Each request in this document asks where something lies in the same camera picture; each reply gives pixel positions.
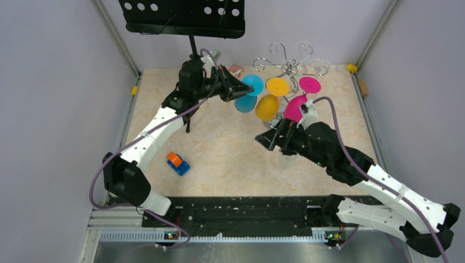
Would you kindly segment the blue plastic goblet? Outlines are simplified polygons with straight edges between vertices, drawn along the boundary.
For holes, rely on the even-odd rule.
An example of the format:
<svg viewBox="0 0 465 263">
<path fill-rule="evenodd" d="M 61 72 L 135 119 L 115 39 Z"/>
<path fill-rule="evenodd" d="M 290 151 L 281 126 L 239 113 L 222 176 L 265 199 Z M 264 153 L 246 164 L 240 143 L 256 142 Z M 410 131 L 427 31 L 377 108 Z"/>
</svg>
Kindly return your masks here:
<svg viewBox="0 0 465 263">
<path fill-rule="evenodd" d="M 258 100 L 258 95 L 264 89 L 264 82 L 260 76 L 255 74 L 245 75 L 242 81 L 245 84 L 250 85 L 254 89 L 254 91 L 249 92 L 238 99 L 235 99 L 234 106 L 236 110 L 238 110 L 239 112 L 248 113 L 255 108 Z"/>
</svg>

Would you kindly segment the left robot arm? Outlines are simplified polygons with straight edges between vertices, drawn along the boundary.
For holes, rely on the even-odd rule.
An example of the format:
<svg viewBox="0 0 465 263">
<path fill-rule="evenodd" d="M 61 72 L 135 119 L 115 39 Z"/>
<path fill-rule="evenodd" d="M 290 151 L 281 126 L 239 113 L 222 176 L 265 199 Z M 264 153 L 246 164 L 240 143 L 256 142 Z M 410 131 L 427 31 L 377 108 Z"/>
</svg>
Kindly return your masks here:
<svg viewBox="0 0 465 263">
<path fill-rule="evenodd" d="M 184 62 L 174 90 L 144 130 L 119 153 L 104 157 L 101 172 L 105 189 L 134 207 L 155 213 L 160 225 L 172 225 L 176 212 L 171 208 L 171 200 L 158 193 L 146 178 L 148 164 L 171 135 L 190 125 L 192 116 L 207 99 L 218 96 L 229 102 L 253 91 L 251 85 L 234 77 L 222 65 L 213 65 L 206 71 L 199 57 Z"/>
</svg>

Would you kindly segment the orange plastic goblet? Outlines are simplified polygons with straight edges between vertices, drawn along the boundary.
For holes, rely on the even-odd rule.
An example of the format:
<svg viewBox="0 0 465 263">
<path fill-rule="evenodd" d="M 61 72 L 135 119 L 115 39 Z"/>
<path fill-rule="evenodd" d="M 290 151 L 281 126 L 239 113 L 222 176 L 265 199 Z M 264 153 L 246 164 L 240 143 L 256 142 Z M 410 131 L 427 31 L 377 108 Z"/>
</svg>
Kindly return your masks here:
<svg viewBox="0 0 465 263">
<path fill-rule="evenodd" d="M 256 116 L 265 122 L 275 118 L 279 110 L 279 99 L 290 92 L 290 86 L 279 77 L 269 79 L 265 84 L 269 94 L 263 96 L 255 107 Z"/>
</svg>

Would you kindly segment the clear wine glass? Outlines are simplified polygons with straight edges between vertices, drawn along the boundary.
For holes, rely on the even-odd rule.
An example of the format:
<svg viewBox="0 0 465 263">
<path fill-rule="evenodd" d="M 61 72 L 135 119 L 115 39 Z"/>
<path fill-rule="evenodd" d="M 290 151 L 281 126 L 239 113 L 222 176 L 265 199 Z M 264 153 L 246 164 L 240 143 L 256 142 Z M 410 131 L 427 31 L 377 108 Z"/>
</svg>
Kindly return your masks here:
<svg viewBox="0 0 465 263">
<path fill-rule="evenodd" d="M 327 60 L 319 58 L 312 59 L 309 66 L 313 69 L 314 75 L 317 77 L 326 75 L 331 67 Z"/>
</svg>

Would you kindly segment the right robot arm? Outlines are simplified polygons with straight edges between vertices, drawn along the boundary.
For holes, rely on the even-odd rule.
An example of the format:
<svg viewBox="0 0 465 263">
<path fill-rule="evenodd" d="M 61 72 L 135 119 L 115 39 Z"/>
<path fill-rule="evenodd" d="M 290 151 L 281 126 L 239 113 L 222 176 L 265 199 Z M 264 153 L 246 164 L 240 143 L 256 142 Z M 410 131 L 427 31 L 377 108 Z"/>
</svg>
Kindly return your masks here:
<svg viewBox="0 0 465 263">
<path fill-rule="evenodd" d="M 362 190 L 379 205 L 359 204 L 338 195 L 329 195 L 322 205 L 325 224 L 356 224 L 374 228 L 404 241 L 416 252 L 438 258 L 452 243 L 452 226 L 460 208 L 439 204 L 416 193 L 363 152 L 344 146 L 339 134 L 324 122 L 304 128 L 282 119 L 277 126 L 256 136 L 256 142 L 272 151 L 278 147 L 285 156 L 300 155 L 320 167 L 332 179 Z"/>
</svg>

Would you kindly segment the magenta plastic goblet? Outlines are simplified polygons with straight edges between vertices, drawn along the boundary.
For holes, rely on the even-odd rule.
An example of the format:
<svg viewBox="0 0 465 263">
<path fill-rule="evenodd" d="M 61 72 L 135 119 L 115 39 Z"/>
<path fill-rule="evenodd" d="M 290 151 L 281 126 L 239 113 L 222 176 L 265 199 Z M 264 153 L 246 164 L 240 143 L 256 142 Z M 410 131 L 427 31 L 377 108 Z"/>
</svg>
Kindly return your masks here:
<svg viewBox="0 0 465 263">
<path fill-rule="evenodd" d="M 315 100 L 321 91 L 320 82 L 313 77 L 302 77 L 298 84 L 303 94 L 291 99 L 283 112 L 285 118 L 295 122 L 299 122 L 305 114 L 301 106 L 305 106 L 310 100 Z"/>
</svg>

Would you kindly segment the tall clear flute glass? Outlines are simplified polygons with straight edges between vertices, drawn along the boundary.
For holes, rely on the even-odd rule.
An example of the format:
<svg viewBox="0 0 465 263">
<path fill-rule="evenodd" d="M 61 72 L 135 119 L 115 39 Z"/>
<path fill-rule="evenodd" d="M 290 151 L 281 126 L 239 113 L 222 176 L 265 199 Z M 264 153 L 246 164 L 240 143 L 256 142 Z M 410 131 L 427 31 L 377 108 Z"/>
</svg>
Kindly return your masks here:
<svg viewBox="0 0 465 263">
<path fill-rule="evenodd" d="M 308 73 L 305 61 L 313 54 L 313 48 L 308 44 L 300 43 L 298 44 L 297 51 L 298 59 L 296 60 L 296 70 L 298 73 Z"/>
</svg>

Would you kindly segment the small clear tumbler glass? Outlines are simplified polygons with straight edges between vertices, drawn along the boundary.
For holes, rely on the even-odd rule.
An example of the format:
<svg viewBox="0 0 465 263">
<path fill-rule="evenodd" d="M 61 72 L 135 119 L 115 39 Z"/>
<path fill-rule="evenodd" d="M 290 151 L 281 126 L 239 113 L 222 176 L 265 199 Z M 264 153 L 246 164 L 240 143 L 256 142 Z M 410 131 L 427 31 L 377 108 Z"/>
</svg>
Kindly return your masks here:
<svg viewBox="0 0 465 263">
<path fill-rule="evenodd" d="M 290 168 L 295 163 L 297 157 L 298 157 L 297 155 L 291 155 L 291 156 L 289 156 L 289 155 L 280 155 L 279 156 L 279 165 L 280 165 L 280 167 L 283 168 L 283 169 Z"/>
</svg>

